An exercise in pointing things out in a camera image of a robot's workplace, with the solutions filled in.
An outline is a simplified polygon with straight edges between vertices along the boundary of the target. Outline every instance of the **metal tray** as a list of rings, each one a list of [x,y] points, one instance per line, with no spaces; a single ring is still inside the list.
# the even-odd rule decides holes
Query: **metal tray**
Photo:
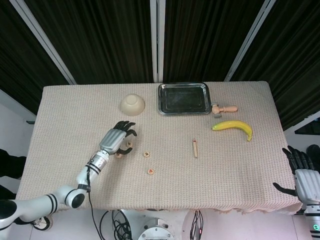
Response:
[[[166,116],[209,114],[209,88],[203,82],[161,84],[158,87],[158,110]]]

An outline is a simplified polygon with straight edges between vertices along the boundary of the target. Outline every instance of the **knit tablecloth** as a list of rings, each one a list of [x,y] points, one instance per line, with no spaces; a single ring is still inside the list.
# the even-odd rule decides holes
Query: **knit tablecloth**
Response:
[[[207,82],[212,102],[236,105],[238,112],[163,116],[158,85],[102,84],[47,86],[37,114],[17,199],[48,194],[62,185],[77,187],[76,177],[107,131],[121,120],[135,122],[133,150],[110,157],[92,183],[98,209],[238,209],[294,213],[296,197],[277,191],[273,182],[294,188],[287,142],[266,82]],[[126,116],[120,102],[138,94],[145,109]],[[213,124],[241,120],[251,125],[250,142],[239,129],[212,131]],[[196,139],[198,158],[192,140]],[[149,175],[148,169],[154,169]],[[89,207],[86,197],[82,207]]]

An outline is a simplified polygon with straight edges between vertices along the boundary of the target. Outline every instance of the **robot finger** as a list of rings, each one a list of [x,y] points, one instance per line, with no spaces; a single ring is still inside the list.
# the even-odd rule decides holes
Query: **robot finger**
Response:
[[[297,149],[294,149],[292,146],[288,146],[288,149],[292,153],[292,157],[295,159],[295,162],[298,165],[298,168],[303,169],[304,165],[303,165],[302,160],[300,158],[300,151]]]
[[[310,169],[309,163],[308,163],[308,161],[306,159],[306,156],[304,155],[304,152],[300,151],[299,155],[300,155],[301,162],[303,164],[303,168],[304,169]]]
[[[126,132],[126,131],[129,130],[129,128],[131,128],[131,127],[134,126],[134,125],[136,125],[135,122],[129,122],[129,123],[128,123],[127,125],[125,125],[124,128],[121,129],[121,130]]]
[[[291,152],[289,152],[287,149],[282,148],[282,151],[285,153],[286,157],[289,160],[289,165],[292,170],[292,174],[295,174],[295,170],[298,169],[298,165],[296,163],[296,160],[293,158]]]
[[[278,183],[274,182],[273,186],[280,192],[284,193],[284,194],[289,194],[291,196],[296,197],[297,193],[296,190],[293,189],[288,189],[288,188],[283,188],[282,186],[280,186]]]
[[[122,154],[122,155],[127,155],[128,153],[130,153],[132,151],[132,147],[129,147],[127,150],[122,150],[122,149],[118,149],[118,151],[116,151],[117,154]]]
[[[119,127],[124,123],[125,121],[119,121],[113,129],[119,129]]]
[[[133,130],[133,129],[129,129],[128,131],[126,131],[126,135],[125,135],[125,137],[128,137],[129,135],[133,135],[133,136],[137,136],[137,133],[136,133],[136,131],[135,130]]]
[[[119,126],[119,129],[120,130],[123,130],[124,127],[129,123],[129,121],[124,121],[120,126]]]
[[[305,157],[306,162],[307,162],[307,164],[309,165],[309,168],[310,168],[311,170],[315,170],[314,163],[312,162],[312,160],[310,159],[310,157],[309,157],[305,152],[303,152],[302,154],[303,154],[303,156]]]

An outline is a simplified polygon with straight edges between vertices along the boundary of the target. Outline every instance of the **banana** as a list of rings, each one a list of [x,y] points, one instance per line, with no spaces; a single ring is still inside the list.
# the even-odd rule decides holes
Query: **banana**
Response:
[[[248,135],[248,141],[252,139],[252,128],[243,121],[231,120],[222,121],[212,126],[213,131],[220,131],[225,129],[241,129]]]

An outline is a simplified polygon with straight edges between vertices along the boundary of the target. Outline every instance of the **wooden stick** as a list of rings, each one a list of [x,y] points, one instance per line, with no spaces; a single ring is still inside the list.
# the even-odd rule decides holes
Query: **wooden stick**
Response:
[[[194,157],[197,158],[198,157],[197,141],[195,139],[193,139],[192,144],[193,144]]]

